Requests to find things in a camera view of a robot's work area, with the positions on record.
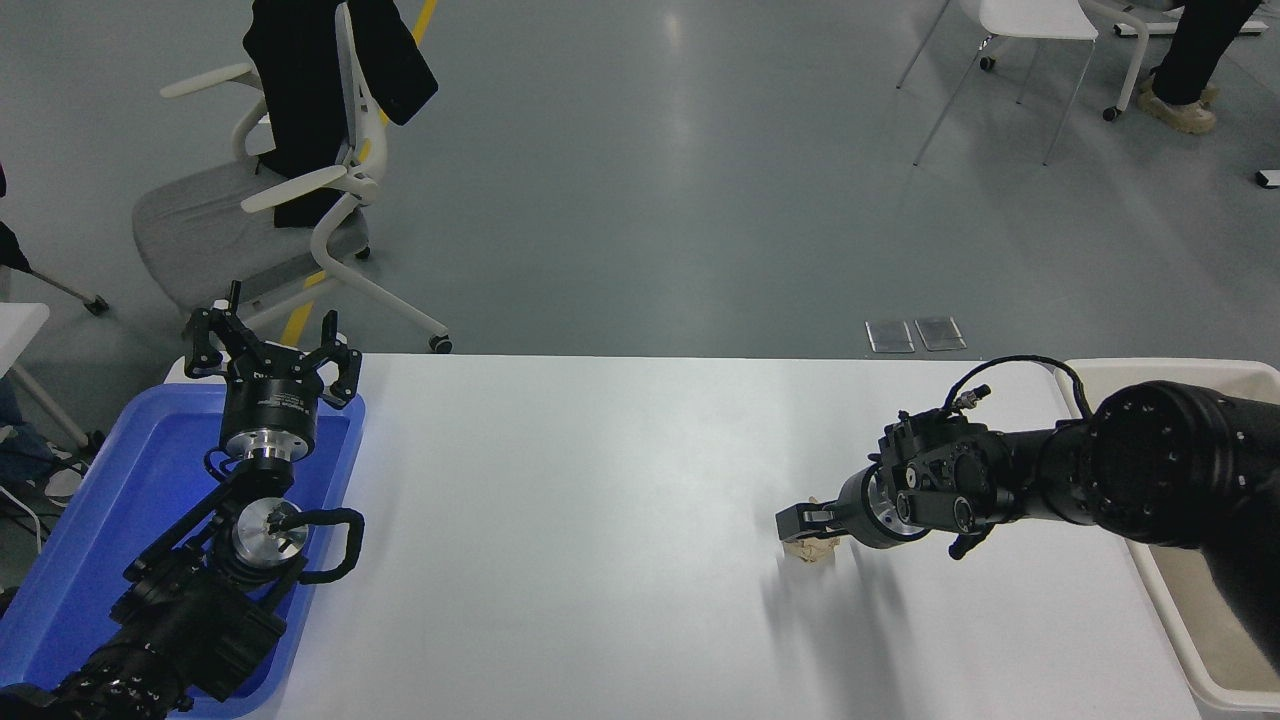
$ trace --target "metal floor plate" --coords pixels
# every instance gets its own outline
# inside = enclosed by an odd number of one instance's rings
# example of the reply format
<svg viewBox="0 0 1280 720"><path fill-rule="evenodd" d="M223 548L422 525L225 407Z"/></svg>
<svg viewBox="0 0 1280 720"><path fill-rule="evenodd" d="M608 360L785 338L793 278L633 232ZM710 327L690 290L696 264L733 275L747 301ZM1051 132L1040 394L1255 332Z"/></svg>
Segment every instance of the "metal floor plate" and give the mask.
<svg viewBox="0 0 1280 720"><path fill-rule="evenodd" d="M872 342L872 352L915 352L906 320L868 320L867 340Z"/></svg>
<svg viewBox="0 0 1280 720"><path fill-rule="evenodd" d="M960 328L956 327L955 318L920 318L915 322L915 331L920 333L925 350L931 352L969 347L960 334Z"/></svg>

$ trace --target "white chair armrest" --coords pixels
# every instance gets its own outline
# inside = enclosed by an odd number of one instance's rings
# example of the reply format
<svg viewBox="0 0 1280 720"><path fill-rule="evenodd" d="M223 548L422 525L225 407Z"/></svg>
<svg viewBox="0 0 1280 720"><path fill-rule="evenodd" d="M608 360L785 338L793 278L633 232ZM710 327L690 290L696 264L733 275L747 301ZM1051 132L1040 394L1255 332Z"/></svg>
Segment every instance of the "white chair armrest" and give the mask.
<svg viewBox="0 0 1280 720"><path fill-rule="evenodd" d="M262 81L257 77L257 73L253 72L252 63L239 63L237 65L227 65L225 68L209 70L207 73L201 73L196 77L182 79L173 85L166 85L160 88L160 96L182 97L183 95L191 95L192 92L207 90L224 82L238 82L241 85L262 90Z"/></svg>
<svg viewBox="0 0 1280 720"><path fill-rule="evenodd" d="M241 200L241 210L244 210L246 213L260 213L268 208L275 208L276 205L283 205L289 200L302 197L311 191L332 186L338 179L344 177L347 177L347 168L342 165L329 165L328 168L311 170L305 176L287 179L275 187L269 187L262 192L250 195L244 200Z"/></svg>

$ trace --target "beige shoe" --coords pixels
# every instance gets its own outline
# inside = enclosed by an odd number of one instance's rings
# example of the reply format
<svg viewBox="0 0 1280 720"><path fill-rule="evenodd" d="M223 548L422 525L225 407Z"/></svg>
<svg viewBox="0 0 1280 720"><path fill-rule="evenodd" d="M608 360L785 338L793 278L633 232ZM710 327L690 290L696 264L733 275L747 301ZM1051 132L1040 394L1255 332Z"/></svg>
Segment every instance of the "beige shoe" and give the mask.
<svg viewBox="0 0 1280 720"><path fill-rule="evenodd" d="M1213 129L1217 115L1206 110L1199 102L1188 105L1170 105L1156 97L1155 92L1143 92L1138 96L1138 106L1144 113L1176 129L1190 135L1204 135Z"/></svg>
<svg viewBox="0 0 1280 720"><path fill-rule="evenodd" d="M1156 73L1147 73L1146 79L1138 83L1138 92L1139 94L1153 92L1155 83L1156 83ZM1199 99L1201 106L1208 108L1210 105L1212 105L1213 101L1217 100L1219 94L1221 94L1220 87L1217 87L1212 82L1206 85L1204 90L1201 91L1201 99Z"/></svg>

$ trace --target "gray concrete floor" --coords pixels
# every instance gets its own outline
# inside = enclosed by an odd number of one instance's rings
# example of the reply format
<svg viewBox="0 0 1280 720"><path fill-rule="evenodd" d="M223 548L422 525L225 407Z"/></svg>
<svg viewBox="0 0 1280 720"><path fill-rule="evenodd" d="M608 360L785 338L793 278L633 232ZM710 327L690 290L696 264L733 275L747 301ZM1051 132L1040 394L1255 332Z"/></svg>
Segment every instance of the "gray concrete floor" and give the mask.
<svg viewBox="0 0 1280 720"><path fill-rule="evenodd" d="M869 357L865 320L954 315L968 351L910 357L1280 363L1280 193L1252 183L1280 167L1277 31L1228 53L1219 128L1189 137L1137 106L1101 120L1132 41L1098 19L1047 168L1087 47L1050 44L1015 105L1015 45L913 168L982 36L950 12L895 91L937 6L443 0L424 42L442 91L392 129L366 268L465 354ZM401 0L407 22L419 9ZM0 9L0 217L38 268L113 305L95 319L14 281L52 307L24 363L86 425L108 429L182 351L129 213L229 158L248 90L156 90L242 61L247 23L225 3ZM425 348L352 292L325 305L365 351Z"/></svg>

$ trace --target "blue plastic tray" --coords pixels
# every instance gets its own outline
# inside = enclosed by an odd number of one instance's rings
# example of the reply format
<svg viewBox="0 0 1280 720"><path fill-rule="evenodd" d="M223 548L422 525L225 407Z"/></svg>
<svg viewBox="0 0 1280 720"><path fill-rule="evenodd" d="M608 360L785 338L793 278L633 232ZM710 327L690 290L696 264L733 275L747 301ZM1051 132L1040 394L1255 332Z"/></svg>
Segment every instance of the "blue plastic tray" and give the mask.
<svg viewBox="0 0 1280 720"><path fill-rule="evenodd" d="M216 486L201 459L218 445L223 397L220 384L166 384L124 409L0 620L0 685L52 689L119 629L108 612L129 587L120 573ZM342 503L364 419L358 397L342 411L320 405L315 451L296 464L288 500L303 510ZM312 569L324 562L330 534L311 533ZM312 591L298 585L276 609L288 629L236 696L219 703L192 688L196 707L184 717L239 717L265 702L293 661Z"/></svg>

